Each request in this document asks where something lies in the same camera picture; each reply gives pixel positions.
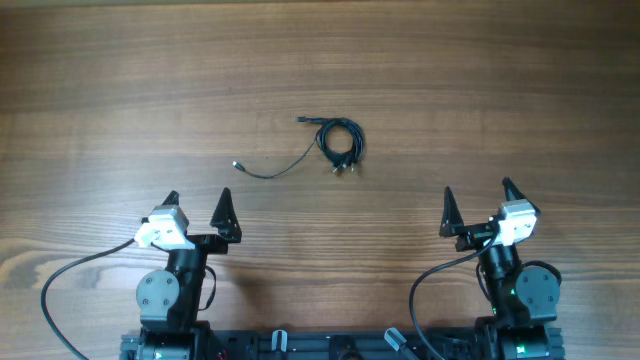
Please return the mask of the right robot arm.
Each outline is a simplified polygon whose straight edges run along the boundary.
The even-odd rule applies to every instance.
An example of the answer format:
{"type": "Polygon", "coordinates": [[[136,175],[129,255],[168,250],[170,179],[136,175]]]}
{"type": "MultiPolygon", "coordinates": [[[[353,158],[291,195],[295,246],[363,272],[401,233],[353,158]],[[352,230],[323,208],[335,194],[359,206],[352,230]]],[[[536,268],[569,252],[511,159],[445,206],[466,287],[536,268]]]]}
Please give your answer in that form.
{"type": "Polygon", "coordinates": [[[478,251],[476,276],[493,314],[476,320],[470,359],[563,359],[557,319],[561,273],[543,261],[524,262],[516,245],[534,233],[540,210],[508,178],[506,200],[484,223],[466,225],[450,188],[444,190],[440,235],[458,252],[478,251]]]}

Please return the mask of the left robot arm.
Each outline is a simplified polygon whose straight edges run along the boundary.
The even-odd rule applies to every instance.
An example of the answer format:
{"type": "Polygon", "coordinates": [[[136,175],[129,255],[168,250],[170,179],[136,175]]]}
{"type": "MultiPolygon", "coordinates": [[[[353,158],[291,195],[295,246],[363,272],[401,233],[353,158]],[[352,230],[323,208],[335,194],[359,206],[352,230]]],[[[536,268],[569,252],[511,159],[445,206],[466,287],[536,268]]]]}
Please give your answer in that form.
{"type": "Polygon", "coordinates": [[[242,230],[231,191],[225,188],[210,220],[213,234],[190,234],[189,221],[171,192],[141,221],[134,240],[141,247],[157,247],[168,254],[166,267],[145,275],[136,289],[141,330],[121,338],[121,359],[226,359],[225,346],[207,321],[197,319],[211,254],[225,255],[239,243],[242,230]]]}

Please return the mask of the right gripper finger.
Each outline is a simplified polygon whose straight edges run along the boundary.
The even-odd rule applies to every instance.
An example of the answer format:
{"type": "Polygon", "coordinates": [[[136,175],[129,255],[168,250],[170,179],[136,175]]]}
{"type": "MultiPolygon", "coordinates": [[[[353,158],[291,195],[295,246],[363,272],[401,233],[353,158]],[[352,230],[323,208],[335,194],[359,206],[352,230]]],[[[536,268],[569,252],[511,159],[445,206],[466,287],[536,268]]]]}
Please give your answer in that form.
{"type": "Polygon", "coordinates": [[[449,186],[444,189],[444,207],[439,235],[443,238],[458,236],[464,228],[464,221],[455,197],[449,186]]]}
{"type": "Polygon", "coordinates": [[[504,215],[541,214],[540,209],[518,189],[509,177],[502,180],[502,186],[506,196],[506,201],[501,205],[501,212],[504,215]]]}

